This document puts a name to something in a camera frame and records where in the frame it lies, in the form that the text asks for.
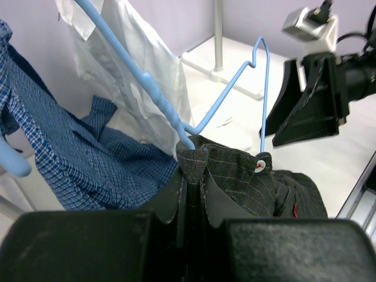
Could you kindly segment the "light blue wire hanger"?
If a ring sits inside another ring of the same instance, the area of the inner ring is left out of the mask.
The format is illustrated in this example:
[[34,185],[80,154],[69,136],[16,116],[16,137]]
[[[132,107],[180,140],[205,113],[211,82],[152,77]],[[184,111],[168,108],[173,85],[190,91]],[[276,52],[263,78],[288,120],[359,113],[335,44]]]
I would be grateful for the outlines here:
[[160,91],[158,84],[156,83],[154,77],[148,72],[142,72],[135,64],[131,56],[128,54],[126,49],[123,47],[121,42],[118,40],[116,35],[110,29],[106,21],[102,18],[96,8],[86,0],[76,1],[76,3],[83,9],[87,16],[92,20],[96,27],[100,30],[102,35],[105,37],[109,45],[114,49],[114,51],[119,55],[123,63],[126,65],[128,70],[141,85],[141,87],[150,96],[152,102],[157,106],[157,108],[164,114],[172,128],[177,132],[180,141],[190,150],[195,149],[195,145],[187,136],[187,134],[198,135],[210,122],[214,114],[217,112],[218,108],[221,106],[226,96],[229,94],[230,90],[233,88],[237,82],[240,75],[243,73],[246,67],[255,68],[257,59],[257,48],[260,43],[263,43],[266,52],[266,74],[264,81],[264,98],[263,98],[263,115],[262,115],[262,125],[261,125],[261,137],[260,137],[260,151],[265,151],[265,126],[266,126],[266,115],[267,115],[267,99],[268,99],[268,77],[269,77],[269,67],[270,67],[270,52],[266,40],[261,36],[258,38],[253,51],[252,60],[245,61],[227,86],[224,88],[222,93],[219,95],[217,100],[213,103],[213,106],[209,109],[206,116],[198,124],[197,127],[192,127],[188,123],[183,122],[178,113],[175,111],[173,106],[167,101],[164,94]]

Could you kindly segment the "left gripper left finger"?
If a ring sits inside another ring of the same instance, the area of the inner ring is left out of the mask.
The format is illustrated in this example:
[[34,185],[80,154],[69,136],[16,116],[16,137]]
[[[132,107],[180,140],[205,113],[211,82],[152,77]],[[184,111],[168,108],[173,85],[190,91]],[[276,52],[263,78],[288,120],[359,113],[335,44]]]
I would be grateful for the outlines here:
[[180,281],[186,181],[136,210],[22,215],[1,245],[2,281]]

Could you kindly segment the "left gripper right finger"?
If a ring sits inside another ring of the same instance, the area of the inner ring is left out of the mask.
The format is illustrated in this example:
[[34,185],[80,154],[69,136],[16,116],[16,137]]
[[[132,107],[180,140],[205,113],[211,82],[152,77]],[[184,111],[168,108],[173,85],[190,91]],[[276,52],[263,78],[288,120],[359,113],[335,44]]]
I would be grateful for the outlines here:
[[201,204],[206,281],[375,280],[375,251],[353,221],[252,217],[214,182]]

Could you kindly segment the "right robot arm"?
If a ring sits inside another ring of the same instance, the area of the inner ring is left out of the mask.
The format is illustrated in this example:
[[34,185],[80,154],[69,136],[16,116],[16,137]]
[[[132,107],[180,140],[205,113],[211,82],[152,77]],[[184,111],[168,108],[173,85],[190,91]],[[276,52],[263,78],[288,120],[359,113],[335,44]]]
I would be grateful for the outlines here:
[[331,1],[291,12],[282,31],[305,43],[305,56],[284,63],[280,93],[263,115],[260,139],[273,146],[339,134],[349,103],[375,94],[375,12],[364,33],[338,36]]

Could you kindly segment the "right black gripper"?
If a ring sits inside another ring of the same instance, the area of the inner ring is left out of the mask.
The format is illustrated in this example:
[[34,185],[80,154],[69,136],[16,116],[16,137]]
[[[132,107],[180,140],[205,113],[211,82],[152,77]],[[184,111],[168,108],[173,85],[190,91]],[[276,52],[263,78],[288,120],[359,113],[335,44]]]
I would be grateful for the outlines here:
[[344,71],[335,55],[308,55],[303,67],[308,78],[301,90],[297,61],[284,62],[281,89],[265,126],[274,147],[337,135],[340,120],[349,114],[347,91],[340,85]]

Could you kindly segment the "black pinstriped shirt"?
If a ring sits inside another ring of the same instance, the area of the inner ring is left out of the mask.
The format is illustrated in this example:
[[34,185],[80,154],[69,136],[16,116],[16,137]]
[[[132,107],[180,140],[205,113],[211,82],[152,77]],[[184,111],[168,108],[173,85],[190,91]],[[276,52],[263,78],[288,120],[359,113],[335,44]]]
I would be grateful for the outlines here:
[[194,150],[178,143],[179,168],[174,174],[186,181],[183,230],[184,281],[206,281],[206,218],[201,204],[201,186],[214,182],[236,205],[252,217],[324,219],[327,217],[320,192],[306,175],[274,170],[271,155],[252,156],[191,136]]

